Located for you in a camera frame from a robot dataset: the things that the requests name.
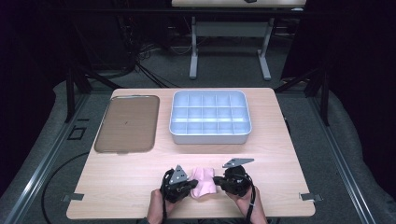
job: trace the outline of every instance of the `gray carpet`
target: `gray carpet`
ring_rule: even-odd
[[[155,49],[141,63],[152,72],[175,83],[179,87],[269,87],[282,84],[279,80],[290,41],[285,38],[271,39],[267,61],[273,79],[264,81],[256,56],[260,39],[255,38],[209,38],[199,45],[198,78],[189,80],[190,53],[175,54],[173,51]],[[157,88],[142,72],[133,72],[112,79],[127,88]],[[99,127],[111,91],[96,80],[91,80],[94,91],[89,96],[77,120],[71,124],[85,127],[81,140],[65,139],[49,174],[71,158],[87,152]],[[316,119],[315,108],[301,94],[304,84],[292,92],[277,95],[280,107],[290,125],[290,136],[300,160],[306,182],[311,192],[320,193],[324,201],[316,203],[317,212],[312,217],[281,218],[280,223],[361,223],[343,179],[340,177],[331,154],[329,142]],[[65,85],[55,88],[56,105],[48,123],[37,139],[34,148],[20,172],[0,200],[0,221],[5,222],[14,204],[21,197],[42,158],[51,150],[63,127],[66,101]],[[362,195],[377,223],[396,223],[395,202],[375,182],[361,160],[361,145],[353,124],[341,103],[331,94],[329,119],[334,137],[342,149],[346,161],[355,176]],[[68,203],[61,202],[64,193],[74,192],[87,156],[70,161],[50,181],[45,197],[45,207],[52,223],[134,223],[132,220],[73,221],[65,216]],[[23,214],[22,223],[46,223],[41,209],[41,188],[32,204]],[[183,220],[195,223],[195,220]]]

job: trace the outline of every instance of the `rectangular tray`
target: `rectangular tray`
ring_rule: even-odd
[[[244,144],[251,132],[241,91],[177,91],[169,130],[177,144]]]
[[[94,144],[98,152],[146,152],[155,144],[160,98],[127,95],[110,99]]]

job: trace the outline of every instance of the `metal bracket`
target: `metal bracket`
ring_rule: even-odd
[[[223,165],[223,168],[231,168],[231,167],[235,167],[238,165],[242,165],[248,162],[254,161],[254,159],[241,159],[241,158],[233,158],[230,161],[228,161],[227,163],[225,163]]]
[[[172,174],[171,179],[169,180],[169,185],[174,185],[183,181],[188,180],[189,177],[187,176],[186,172],[184,172],[183,168],[178,165],[175,171]]]
[[[62,197],[61,201],[64,203],[70,203],[72,200],[82,201],[82,198],[84,198],[84,194],[78,194],[78,193],[67,194],[67,193],[65,193],[64,196]]]
[[[303,201],[312,201],[314,203],[323,201],[321,194],[313,194],[313,193],[302,194],[302,193],[300,193],[300,198]]]

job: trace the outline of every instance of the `white compartment tray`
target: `white compartment tray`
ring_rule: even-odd
[[[246,96],[241,91],[177,91],[169,129],[177,144],[244,144],[251,132]]]

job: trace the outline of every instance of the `dark background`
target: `dark background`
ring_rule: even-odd
[[[71,20],[43,13],[39,10],[43,3],[37,2],[5,1],[0,7],[0,193],[35,143],[54,104],[52,88],[65,80],[72,63],[105,70],[134,67],[120,20],[109,16]],[[169,7],[169,1],[158,0],[129,1],[128,6],[83,2],[47,1],[44,6]],[[320,66],[332,41],[341,40],[336,49],[330,49],[335,50],[330,51],[335,52],[329,69],[331,90],[357,128],[364,161],[376,181],[396,198],[396,17],[392,14],[396,6],[390,1],[311,0],[305,10],[343,10],[356,17],[351,23],[300,21],[282,77],[299,77]],[[167,25],[174,24],[183,33],[182,23],[178,17],[134,18],[136,30],[144,34],[138,40],[164,48],[169,44]],[[337,33],[346,23],[349,32]]]

